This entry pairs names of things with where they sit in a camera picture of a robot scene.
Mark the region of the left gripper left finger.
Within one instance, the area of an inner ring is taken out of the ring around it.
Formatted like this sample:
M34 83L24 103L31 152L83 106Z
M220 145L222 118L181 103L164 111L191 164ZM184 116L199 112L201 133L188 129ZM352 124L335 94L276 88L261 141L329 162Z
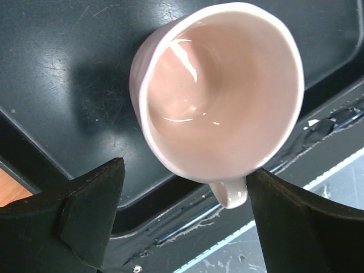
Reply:
M97 272L125 178L122 158L1 208L2 272Z

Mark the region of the pink ceramic mug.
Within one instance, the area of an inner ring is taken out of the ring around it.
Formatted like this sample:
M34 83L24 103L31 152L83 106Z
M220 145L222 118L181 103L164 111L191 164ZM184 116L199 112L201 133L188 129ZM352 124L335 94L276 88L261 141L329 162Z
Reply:
M139 47L129 77L151 151L174 174L209 185L228 209L246 202L246 176L287 141L304 87L287 26L243 2L159 27Z

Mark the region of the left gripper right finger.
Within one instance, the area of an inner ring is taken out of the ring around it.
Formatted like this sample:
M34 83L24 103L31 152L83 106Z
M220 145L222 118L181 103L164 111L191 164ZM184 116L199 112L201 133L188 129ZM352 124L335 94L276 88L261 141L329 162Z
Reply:
M263 168L246 178L267 272L363 272L363 211Z

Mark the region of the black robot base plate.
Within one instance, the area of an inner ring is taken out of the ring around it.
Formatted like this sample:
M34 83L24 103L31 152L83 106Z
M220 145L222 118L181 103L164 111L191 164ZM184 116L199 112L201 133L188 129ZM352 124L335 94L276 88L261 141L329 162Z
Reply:
M265 166L282 179L363 208L363 82L302 119ZM206 185L172 179L118 212L102 272L265 272L249 202L224 209Z

